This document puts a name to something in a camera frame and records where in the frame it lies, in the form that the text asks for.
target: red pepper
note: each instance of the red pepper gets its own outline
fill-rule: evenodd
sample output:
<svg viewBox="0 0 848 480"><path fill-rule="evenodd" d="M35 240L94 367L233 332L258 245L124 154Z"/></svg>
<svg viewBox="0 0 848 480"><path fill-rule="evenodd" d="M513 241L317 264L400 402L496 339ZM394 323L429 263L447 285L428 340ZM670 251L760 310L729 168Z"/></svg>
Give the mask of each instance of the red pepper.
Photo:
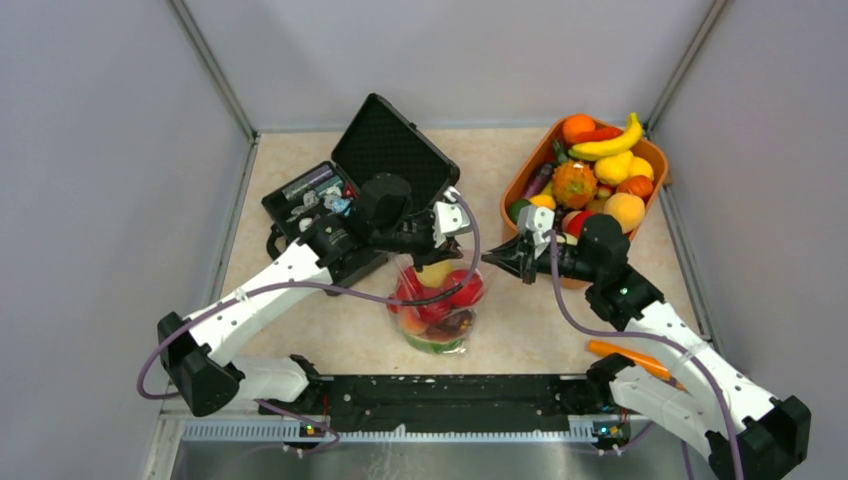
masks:
<svg viewBox="0 0 848 480"><path fill-rule="evenodd" d="M621 135L621 129L618 127L604 127L591 132L578 133L574 136L574 143L584 142L602 142L610 140Z"/></svg>

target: bag of fruit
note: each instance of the bag of fruit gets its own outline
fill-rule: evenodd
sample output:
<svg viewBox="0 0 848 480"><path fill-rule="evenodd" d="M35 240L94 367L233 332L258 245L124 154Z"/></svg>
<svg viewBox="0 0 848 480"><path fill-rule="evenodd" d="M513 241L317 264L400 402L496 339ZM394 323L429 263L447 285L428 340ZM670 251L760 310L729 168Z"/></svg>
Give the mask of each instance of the bag of fruit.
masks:
<svg viewBox="0 0 848 480"><path fill-rule="evenodd" d="M390 295L401 300L434 297L459 284L471 261L446 260L418 272L408 257L395 257L398 276ZM438 354L465 353L468 337L477 320L477 308L485 297L494 272L482 262L471 281L453 295L429 305L399 307L389 305L389 315L404 340L412 347Z"/></svg>

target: purple eggplant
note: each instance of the purple eggplant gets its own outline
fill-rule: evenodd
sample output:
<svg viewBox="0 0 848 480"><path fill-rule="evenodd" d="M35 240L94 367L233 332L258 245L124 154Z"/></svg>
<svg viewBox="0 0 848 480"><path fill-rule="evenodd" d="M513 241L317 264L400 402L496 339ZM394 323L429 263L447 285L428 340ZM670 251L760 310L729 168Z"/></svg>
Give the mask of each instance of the purple eggplant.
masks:
<svg viewBox="0 0 848 480"><path fill-rule="evenodd" d="M541 193L545 189L545 185L551 181L555 168L556 164L554 162L543 163L536 167L530 175L530 179L524 185L521 198L530 198L533 195Z"/></svg>

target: orange basket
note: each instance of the orange basket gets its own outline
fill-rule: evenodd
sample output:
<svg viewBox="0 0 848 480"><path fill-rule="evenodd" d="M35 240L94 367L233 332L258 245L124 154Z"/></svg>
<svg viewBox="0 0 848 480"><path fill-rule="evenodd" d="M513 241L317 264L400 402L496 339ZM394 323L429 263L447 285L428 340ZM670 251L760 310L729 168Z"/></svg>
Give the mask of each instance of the orange basket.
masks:
<svg viewBox="0 0 848 480"><path fill-rule="evenodd" d="M548 153L551 151L553 147L554 140L559 139L562 140L562 123L568 117L563 117L559 119L545 137L539 142L539 145L530 154L530 157L527 158L527 161L524 162L524 165L521 166L521 169L518 170L518 174L515 175L515 178L510 182L509 187L507 187L503 196L501 197L501 218L504 221L503 226L503 241L506 242L510 240L514 236L518 234L518 228L515 226L515 223L510 220L509 215L506 213L506 208L519 198L521 198L521 191L524 189L524 185L530 179L530 175L533 173L533 170L536 169L537 166L545 162L546 157L548 157ZM612 125L608 123L604 123L598 119L595 120L596 128L610 127ZM648 200L645 202L645 212L647 213L650 210L651 205L653 205L654 200L657 198L657 194L659 193L660 187L662 187L663 181L665 180L666 174L668 174L668 159L665 158L665 154L662 150L659 149L656 145L649 142L646 139L639 140L639 143L631 148L633 154L637 157L642 157L651 164L651 167L654 169L654 191L651 192L651 196L648 197ZM633 229L630 233L627 234L627 237L630 241L633 241L633 238L636 237L636 232L639 231L639 227ZM560 283L565 288L583 288L588 286L586 282L581 282L578 280L571 280L568 278L560 279Z"/></svg>

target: table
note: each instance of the table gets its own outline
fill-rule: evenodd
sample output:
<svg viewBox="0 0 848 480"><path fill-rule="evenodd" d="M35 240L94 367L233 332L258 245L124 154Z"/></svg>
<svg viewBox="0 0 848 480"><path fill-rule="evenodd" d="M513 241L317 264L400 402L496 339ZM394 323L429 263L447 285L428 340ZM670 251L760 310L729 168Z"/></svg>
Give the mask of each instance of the table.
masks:
<svg viewBox="0 0 848 480"><path fill-rule="evenodd" d="M470 204L484 250L500 245L501 194L544 136L542 128L450 129L422 132L459 165L457 188ZM263 134L241 212L223 291L230 292L270 263L265 252L271 219L263 196L329 159L341 132ZM460 237L470 247L470 236ZM697 331L697 323L659 202L648 213L630 250L631 264L654 283ZM359 282L357 290L386 295L395 284L393 262ZM385 306L317 292L255 336L240 354L305 356L325 374L583 373L597 360L588 337L562 318L547 278L534 285L499 273L479 306L463 355L432 355L407 345ZM578 320L611 329L589 309L581 290L565 299Z"/></svg>

